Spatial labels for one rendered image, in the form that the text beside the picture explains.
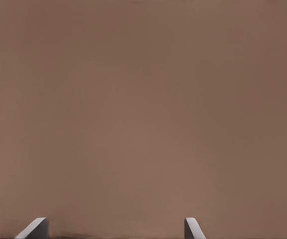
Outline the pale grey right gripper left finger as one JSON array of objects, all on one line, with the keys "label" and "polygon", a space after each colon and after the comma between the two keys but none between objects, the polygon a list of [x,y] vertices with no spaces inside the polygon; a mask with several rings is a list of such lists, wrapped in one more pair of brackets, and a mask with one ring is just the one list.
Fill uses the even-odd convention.
[{"label": "pale grey right gripper left finger", "polygon": [[40,217],[33,220],[15,239],[48,239],[48,219]]}]

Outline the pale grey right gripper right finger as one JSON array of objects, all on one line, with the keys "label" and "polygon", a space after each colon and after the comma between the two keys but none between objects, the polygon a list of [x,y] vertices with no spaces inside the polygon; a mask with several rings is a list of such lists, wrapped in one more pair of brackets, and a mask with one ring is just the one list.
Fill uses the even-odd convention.
[{"label": "pale grey right gripper right finger", "polygon": [[193,217],[184,220],[184,238],[185,239],[205,239],[197,220]]}]

